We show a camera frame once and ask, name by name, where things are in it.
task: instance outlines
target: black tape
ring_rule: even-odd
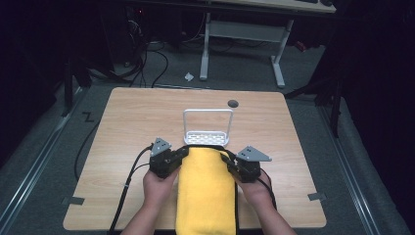
[[[310,201],[320,200],[321,202],[327,199],[325,193],[313,193],[313,194],[308,194],[307,196]]]
[[[82,205],[84,201],[85,201],[85,199],[83,199],[83,198],[64,197],[64,199],[62,200],[62,205],[69,205],[69,204]]]

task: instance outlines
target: yellow towel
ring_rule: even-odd
[[[235,181],[220,153],[191,147],[179,172],[177,235],[235,235]]]

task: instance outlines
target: person's right hand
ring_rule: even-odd
[[[271,182],[269,181],[268,176],[265,172],[262,172],[262,170],[259,178],[271,187]],[[234,177],[234,179],[242,188],[247,202],[253,206],[254,209],[258,210],[261,207],[273,207],[272,199],[268,190],[259,181],[256,180],[253,183],[242,183],[236,177]]]

